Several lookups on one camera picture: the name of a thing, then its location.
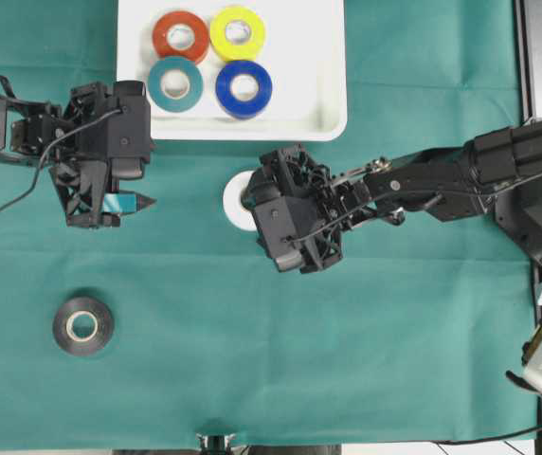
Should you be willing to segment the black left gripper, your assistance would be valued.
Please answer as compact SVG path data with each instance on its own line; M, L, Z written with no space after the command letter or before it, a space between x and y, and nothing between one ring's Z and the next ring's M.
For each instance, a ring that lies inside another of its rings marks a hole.
M73 228L114 228L123 216L156 200L123 191L122 181L144 177L151 161L151 105L140 81L73 88L63 118L78 132L55 151L49 169L65 222Z

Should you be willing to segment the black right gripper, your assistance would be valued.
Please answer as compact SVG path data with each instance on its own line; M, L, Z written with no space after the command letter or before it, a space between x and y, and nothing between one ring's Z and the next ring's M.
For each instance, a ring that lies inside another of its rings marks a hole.
M242 197L258 231L258 243L279 272L323 271L343 257L339 209L326 185L329 168L301 145L260 157Z

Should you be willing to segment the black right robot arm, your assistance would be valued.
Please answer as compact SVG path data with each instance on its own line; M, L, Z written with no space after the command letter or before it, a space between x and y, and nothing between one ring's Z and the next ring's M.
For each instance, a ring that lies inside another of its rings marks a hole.
M241 201L281 272L325 270L342 259L345 232L400 226L410 212L442 222L492 214L542 265L542 120L337 175L301 146L278 149L261 157Z

